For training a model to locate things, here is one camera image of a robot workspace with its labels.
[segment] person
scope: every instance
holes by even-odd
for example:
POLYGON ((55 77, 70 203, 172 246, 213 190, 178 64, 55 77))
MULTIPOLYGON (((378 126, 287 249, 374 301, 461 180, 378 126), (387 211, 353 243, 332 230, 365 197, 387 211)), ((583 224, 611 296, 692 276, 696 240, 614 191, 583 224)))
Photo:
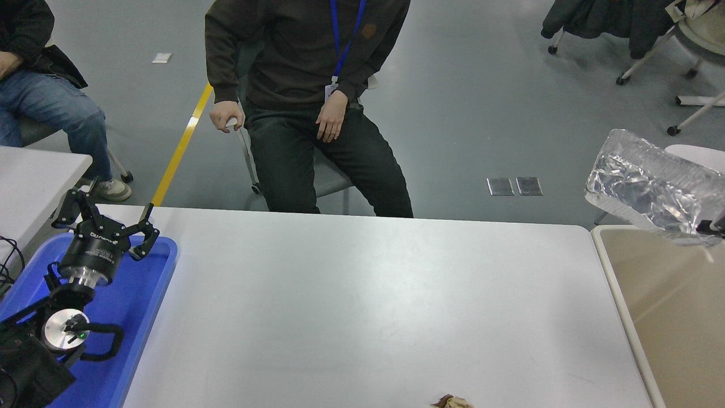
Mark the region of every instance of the person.
POLYGON ((20 122, 27 116, 62 129, 70 151, 90 155, 84 179, 99 177, 98 194, 123 201, 131 188, 112 178, 103 111, 79 89, 87 86, 68 57, 46 47, 54 16, 44 0, 0 0, 0 145, 21 147, 20 122))
POLYGON ((270 211, 319 213, 313 147, 331 159, 377 216, 413 217, 405 177, 357 98, 393 49, 410 0, 216 0, 205 16, 210 118, 249 131, 270 211), (261 33, 243 110, 239 44, 261 33))

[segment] crumpled paper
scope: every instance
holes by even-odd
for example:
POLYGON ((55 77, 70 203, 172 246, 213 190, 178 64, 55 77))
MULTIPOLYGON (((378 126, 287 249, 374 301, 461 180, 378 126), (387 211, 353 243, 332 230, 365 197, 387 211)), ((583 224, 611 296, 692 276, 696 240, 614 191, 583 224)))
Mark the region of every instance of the crumpled paper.
POLYGON ((443 396, 443 398, 440 399, 435 404, 431 404, 431 407, 436 408, 473 408, 473 405, 469 404, 465 399, 458 398, 457 396, 452 396, 450 394, 447 394, 446 396, 443 396))

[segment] white chair leg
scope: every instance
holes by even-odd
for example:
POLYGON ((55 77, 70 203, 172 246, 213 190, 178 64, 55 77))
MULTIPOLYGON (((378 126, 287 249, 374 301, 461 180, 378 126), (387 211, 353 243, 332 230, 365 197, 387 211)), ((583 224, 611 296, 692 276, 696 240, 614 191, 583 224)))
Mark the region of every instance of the white chair leg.
POLYGON ((133 181, 133 174, 131 174, 130 171, 126 170, 125 167, 123 167, 123 164, 121 164, 120 160, 118 160, 116 154, 113 153, 113 150, 111 150, 110 147, 106 148, 106 153, 108 154, 108 157, 111 159, 116 168, 118 168, 118 171, 121 173, 121 179, 126 183, 133 181))
POLYGON ((656 54, 657 51, 659 51, 662 44, 666 43, 667 40, 672 38, 672 36, 674 34, 675 34, 674 27, 670 28, 670 31, 668 31, 667 34, 665 34, 662 37, 662 39, 659 40, 657 42, 657 44, 655 44, 655 46, 647 54, 644 55, 644 57, 642 57, 642 59, 635 62, 631 68, 629 68, 627 71, 622 73, 622 75, 620 75, 619 78, 617 78, 617 85, 624 85, 625 83, 627 83, 627 81, 629 81, 629 77, 631 77, 631 75, 634 73, 634 71, 638 70, 639 67, 643 66, 646 61, 648 61, 650 58, 652 58, 652 56, 654 54, 656 54))
POLYGON ((705 106, 701 107, 700 109, 698 109, 697 112, 693 113, 689 118, 685 119, 684 122, 680 123, 677 126, 670 126, 667 129, 667 133, 670 136, 677 135, 685 126, 691 124, 692 121, 694 121, 695 119, 697 119, 700 116, 702 116, 703 114, 705 114, 705 112, 707 112, 710 109, 712 109, 713 106, 717 105, 718 102, 720 102, 723 99, 725 99, 725 92, 719 94, 712 101, 710 101, 710 103, 708 103, 707 105, 705 105, 705 106))
POLYGON ((244 154, 244 161, 246 162, 246 169, 249 171, 249 178, 252 180, 252 190, 255 193, 259 194, 258 190, 260 188, 260 180, 257 178, 257 171, 254 169, 252 152, 249 150, 247 138, 244 137, 241 128, 236 132, 236 135, 239 137, 239 142, 241 143, 241 150, 244 154))
POLYGON ((559 34, 556 35, 556 39, 554 40, 554 44, 549 46, 549 49, 547 50, 549 54, 554 55, 556 54, 556 51, 559 50, 559 43, 561 42, 561 38, 564 37, 564 29, 562 28, 561 31, 559 31, 559 34))

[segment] sneaker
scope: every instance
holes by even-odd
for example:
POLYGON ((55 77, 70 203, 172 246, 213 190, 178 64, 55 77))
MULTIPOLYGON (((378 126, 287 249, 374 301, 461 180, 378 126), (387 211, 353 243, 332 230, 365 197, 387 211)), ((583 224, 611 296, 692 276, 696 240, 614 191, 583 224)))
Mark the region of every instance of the sneaker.
POLYGON ((98 183, 96 193, 100 198, 108 201, 124 201, 131 196, 131 188, 123 181, 110 179, 98 183))

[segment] black jacket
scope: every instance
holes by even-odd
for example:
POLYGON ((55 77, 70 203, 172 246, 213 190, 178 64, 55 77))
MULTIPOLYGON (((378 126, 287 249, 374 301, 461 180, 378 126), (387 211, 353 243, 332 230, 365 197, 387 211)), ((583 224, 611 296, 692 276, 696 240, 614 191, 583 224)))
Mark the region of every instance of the black jacket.
POLYGON ((561 28, 582 38, 609 33, 629 38, 629 55, 644 57, 657 37, 674 24, 665 11, 672 0, 555 0, 544 19, 542 36, 552 38, 561 28))
POLYGON ((44 0, 0 0, 0 51, 25 61, 22 68, 66 78, 76 88, 88 84, 57 46, 45 48, 55 19, 44 0))

